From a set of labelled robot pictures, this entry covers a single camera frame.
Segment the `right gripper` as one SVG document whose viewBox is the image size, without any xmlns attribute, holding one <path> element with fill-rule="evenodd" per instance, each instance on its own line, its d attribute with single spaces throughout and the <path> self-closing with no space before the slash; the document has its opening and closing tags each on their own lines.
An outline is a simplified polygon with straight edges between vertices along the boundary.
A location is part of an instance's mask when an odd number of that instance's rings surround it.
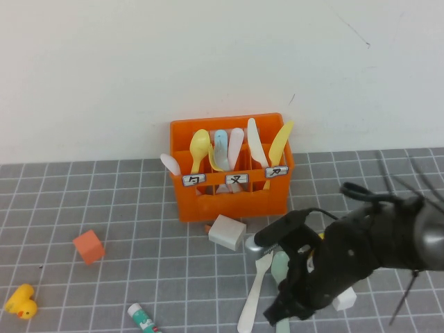
<svg viewBox="0 0 444 333">
<path fill-rule="evenodd" d="M 290 257 L 287 282 L 263 312 L 271 326 L 291 317 L 310 319 L 314 311 L 379 268 L 368 233 L 356 223 L 335 222 L 327 227 L 314 251 L 310 273 L 307 259 L 306 254 Z"/>
</svg>

